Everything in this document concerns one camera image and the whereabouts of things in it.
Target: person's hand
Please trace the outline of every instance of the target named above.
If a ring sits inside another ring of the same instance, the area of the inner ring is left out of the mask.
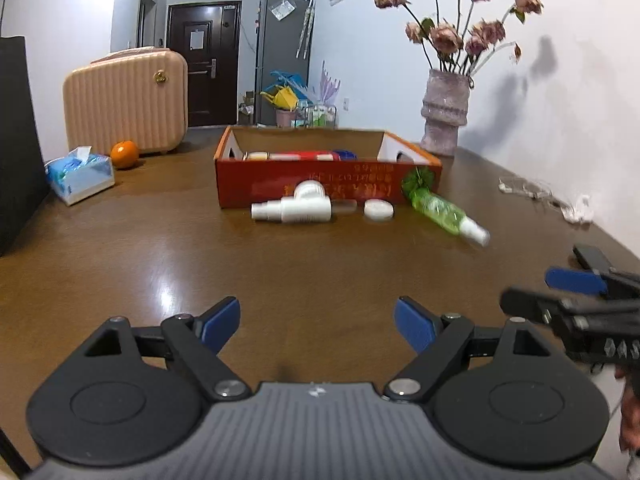
[[[620,451],[637,451],[640,449],[640,399],[631,387],[627,370],[616,366],[615,377],[626,379],[625,390],[620,403],[622,422],[620,423]]]

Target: bottle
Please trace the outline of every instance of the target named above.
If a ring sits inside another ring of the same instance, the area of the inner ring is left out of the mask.
[[[444,200],[441,196],[421,187],[411,192],[410,200],[416,211],[428,216],[445,231],[456,236],[462,235],[469,238],[482,247],[489,243],[491,238],[489,231],[481,228],[462,209]]]
[[[317,180],[305,180],[296,186],[293,192],[295,198],[314,198],[318,196],[326,196],[324,186]]]
[[[331,220],[331,200],[326,196],[269,200],[262,204],[252,204],[251,218],[282,223],[328,222]]]

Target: leaf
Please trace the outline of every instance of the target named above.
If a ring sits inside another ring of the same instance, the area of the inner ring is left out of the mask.
[[[522,12],[521,10],[516,9],[515,7],[513,7],[513,9],[510,10],[511,14],[515,14],[516,18],[518,18],[520,20],[520,23],[524,24],[524,20],[527,19],[527,16],[525,15],[524,12]]]
[[[429,36],[429,32],[435,26],[435,23],[433,23],[433,20],[431,18],[424,18],[422,20],[422,22],[420,23],[420,26],[422,27],[422,30],[424,31],[424,33],[428,37]]]
[[[433,171],[431,171],[427,167],[416,167],[413,168],[409,173],[407,173],[402,180],[401,187],[402,193],[407,198],[411,198],[411,193],[417,189],[425,187],[430,189],[433,186],[433,181],[435,180],[435,175]]]

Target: blue tissue box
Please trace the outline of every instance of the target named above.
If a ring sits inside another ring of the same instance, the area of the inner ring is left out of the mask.
[[[67,156],[48,162],[47,180],[56,195],[73,205],[115,184],[111,159],[89,153],[81,146]]]

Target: orange fruit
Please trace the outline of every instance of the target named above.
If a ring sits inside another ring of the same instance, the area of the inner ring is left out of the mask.
[[[111,162],[118,170],[131,168],[138,161],[139,156],[140,152],[133,140],[119,142],[111,149]]]

